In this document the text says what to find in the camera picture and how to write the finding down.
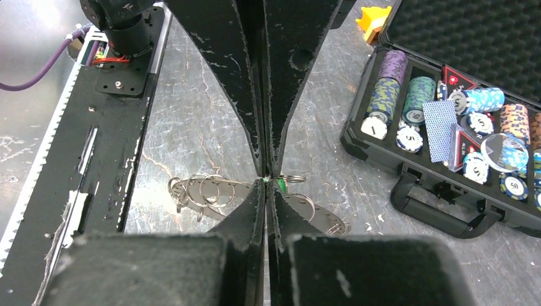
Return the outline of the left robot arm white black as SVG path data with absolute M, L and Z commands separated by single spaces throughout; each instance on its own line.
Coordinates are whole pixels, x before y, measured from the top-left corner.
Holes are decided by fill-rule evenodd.
M 108 61 L 82 70 L 61 129 L 97 127 L 91 169 L 138 170 L 168 19 L 211 69 L 248 141 L 259 177 L 281 173 L 287 129 L 341 1 L 81 1 L 108 41 Z

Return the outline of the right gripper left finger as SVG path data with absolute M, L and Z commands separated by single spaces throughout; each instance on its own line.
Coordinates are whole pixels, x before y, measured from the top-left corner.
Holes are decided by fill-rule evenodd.
M 265 182 L 206 233 L 84 235 L 42 305 L 262 305 Z

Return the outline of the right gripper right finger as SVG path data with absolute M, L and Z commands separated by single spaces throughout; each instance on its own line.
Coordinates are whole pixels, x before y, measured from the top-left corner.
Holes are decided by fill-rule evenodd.
M 267 187 L 272 305 L 474 305 L 452 251 L 426 236 L 327 236 Z

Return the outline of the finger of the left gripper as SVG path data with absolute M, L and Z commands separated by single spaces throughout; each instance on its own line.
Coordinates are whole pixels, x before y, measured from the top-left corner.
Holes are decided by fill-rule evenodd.
M 267 174 L 279 175 L 286 137 L 341 1 L 264 1 L 263 84 Z
M 167 1 L 210 67 L 244 128 L 255 170 L 265 172 L 258 82 L 251 58 L 255 45 L 250 13 L 255 1 Z

